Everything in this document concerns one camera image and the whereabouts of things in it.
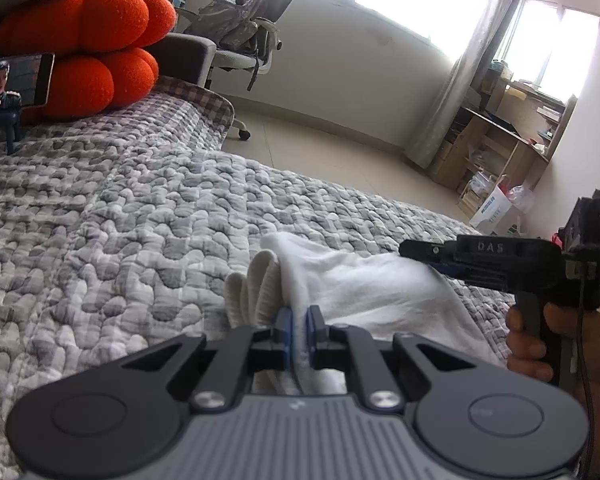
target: orange plush toy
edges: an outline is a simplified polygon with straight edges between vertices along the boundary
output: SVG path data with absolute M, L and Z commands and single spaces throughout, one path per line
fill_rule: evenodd
M 144 98 L 158 63 L 142 47 L 176 22 L 167 0 L 39 0 L 17 7 L 0 24 L 0 54 L 53 52 L 49 99 L 38 113 L 68 120 Z

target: plastic bag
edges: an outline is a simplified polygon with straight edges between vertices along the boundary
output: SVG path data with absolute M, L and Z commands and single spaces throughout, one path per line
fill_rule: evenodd
M 534 192 L 524 186 L 517 186 L 509 190 L 507 198 L 516 207 L 516 209 L 523 213 L 529 213 L 531 208 L 534 206 L 535 195 Z
M 481 171 L 474 174 L 474 177 L 469 181 L 469 189 L 477 196 L 488 196 L 493 187 L 494 182 L 490 180 L 487 174 Z
M 540 155 L 546 154 L 546 146 L 544 146 L 543 144 L 534 144 L 534 150 L 540 153 Z

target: smartphone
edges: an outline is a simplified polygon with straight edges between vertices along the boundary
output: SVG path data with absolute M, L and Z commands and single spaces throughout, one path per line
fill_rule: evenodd
M 0 111 L 46 105 L 54 54 L 0 57 Z

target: pistol grip handle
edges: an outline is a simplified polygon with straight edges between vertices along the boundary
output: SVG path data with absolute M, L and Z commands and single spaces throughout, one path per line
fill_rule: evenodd
M 535 294 L 519 292 L 516 306 L 525 320 L 525 332 L 537 337 L 546 345 L 546 355 L 542 362 L 554 370 L 551 384 L 567 392 L 572 392 L 576 381 L 574 341 L 552 332 L 544 319 L 544 306 Z

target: gray bedspread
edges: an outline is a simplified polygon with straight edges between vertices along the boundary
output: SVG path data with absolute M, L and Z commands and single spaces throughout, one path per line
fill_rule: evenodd
M 218 151 L 231 105 L 164 79 L 119 112 L 29 131 L 0 152 L 0 478 L 13 403 L 43 383 L 172 336 L 228 329 L 222 289 L 263 234 L 376 254 L 472 230 Z M 451 282 L 498 355 L 510 298 Z

